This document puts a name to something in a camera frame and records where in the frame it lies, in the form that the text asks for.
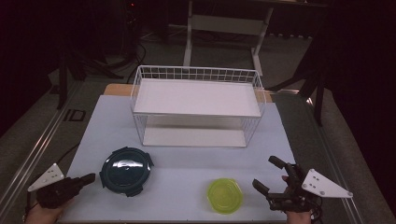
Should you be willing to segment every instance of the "white table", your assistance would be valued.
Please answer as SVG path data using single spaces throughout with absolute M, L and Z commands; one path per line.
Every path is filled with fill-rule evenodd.
M 127 198 L 103 189 L 99 172 L 112 151 L 137 147 L 150 154 L 154 167 L 144 190 Z M 284 170 L 268 162 L 270 156 L 294 162 L 288 138 L 274 103 L 268 103 L 261 123 L 246 148 L 142 147 L 134 126 L 128 96 L 103 95 L 93 111 L 67 176 L 96 173 L 65 211 L 61 222 L 251 222 L 285 221 L 286 216 L 269 209 L 265 197 L 255 190 L 254 178 L 283 192 Z M 236 180 L 244 199 L 230 215 L 214 212 L 206 189 L 211 181 Z

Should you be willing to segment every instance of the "blue plastic lid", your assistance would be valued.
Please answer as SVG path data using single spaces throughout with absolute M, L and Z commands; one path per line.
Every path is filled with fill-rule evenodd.
M 150 155 L 140 149 L 124 147 L 116 150 L 99 173 L 103 188 L 133 197 L 143 190 L 153 165 Z

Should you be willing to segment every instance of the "metal stand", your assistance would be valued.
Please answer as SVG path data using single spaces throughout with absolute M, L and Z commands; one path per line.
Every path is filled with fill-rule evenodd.
M 259 41 L 256 47 L 251 49 L 251 56 L 254 63 L 254 69 L 259 72 L 260 76 L 262 76 L 262 66 L 260 64 L 259 52 L 262 47 L 262 41 L 264 40 L 273 11 L 273 7 L 268 8 L 264 21 L 194 15 L 192 13 L 192 1 L 190 1 L 187 24 L 187 44 L 184 53 L 183 66 L 190 66 L 191 63 L 192 30 L 205 30 L 241 35 L 257 35 L 259 37 Z

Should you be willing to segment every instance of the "white shelf board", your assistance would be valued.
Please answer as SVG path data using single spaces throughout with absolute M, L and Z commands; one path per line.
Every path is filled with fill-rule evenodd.
M 249 83 L 143 78 L 135 114 L 207 115 L 259 118 Z
M 144 146 L 246 147 L 240 118 L 148 116 Z

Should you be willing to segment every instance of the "wire shelf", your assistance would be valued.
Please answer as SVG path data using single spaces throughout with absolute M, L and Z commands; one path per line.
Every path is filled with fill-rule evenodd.
M 147 105 L 147 101 L 151 101 L 154 107 L 142 110 L 141 105 Z M 134 122 L 145 146 L 246 147 L 264 113 L 265 102 L 258 72 L 246 69 L 142 65 L 136 70 L 131 92 Z M 161 123 L 163 128 L 166 126 L 163 125 L 164 119 L 167 124 L 174 123 L 161 130 L 156 123 Z M 232 128 L 222 124 L 230 123 L 230 120 Z M 193 143 L 172 140 L 163 144 L 162 140 L 148 140 L 149 136 L 164 141 L 164 138 L 179 139 L 180 136 L 172 137 L 171 132 L 177 134 L 180 130 L 183 134 L 193 134 L 194 137 L 190 138 L 197 140 L 191 140 Z M 216 135 L 214 130 L 224 132 Z M 208 132 L 215 132 L 212 134 L 214 139 L 208 140 L 211 137 L 206 136 L 200 140 L 200 136 Z M 230 143 L 232 137 L 238 138 L 236 133 L 242 136 L 240 143 Z

